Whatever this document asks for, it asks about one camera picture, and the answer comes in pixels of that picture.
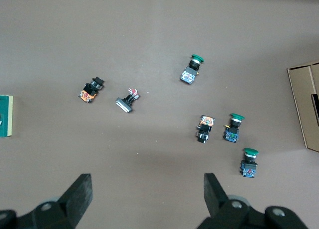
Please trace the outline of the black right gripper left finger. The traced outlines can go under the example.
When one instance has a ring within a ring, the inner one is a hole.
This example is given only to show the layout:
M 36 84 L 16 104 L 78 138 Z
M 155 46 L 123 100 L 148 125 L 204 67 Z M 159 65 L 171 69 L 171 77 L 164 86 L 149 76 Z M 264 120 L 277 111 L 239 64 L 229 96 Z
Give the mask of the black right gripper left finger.
M 1 210 L 2 229 L 74 229 L 93 199 L 91 174 L 81 174 L 56 201 L 46 201 L 22 216 Z

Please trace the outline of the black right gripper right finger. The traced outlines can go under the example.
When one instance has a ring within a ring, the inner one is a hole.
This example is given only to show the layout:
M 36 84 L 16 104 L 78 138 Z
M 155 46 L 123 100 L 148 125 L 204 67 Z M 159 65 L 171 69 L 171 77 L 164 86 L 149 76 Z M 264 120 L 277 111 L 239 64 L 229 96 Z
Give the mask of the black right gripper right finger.
M 204 199 L 210 216 L 199 229 L 306 229 L 295 212 L 269 206 L 259 212 L 243 198 L 229 198 L 214 173 L 204 175 Z

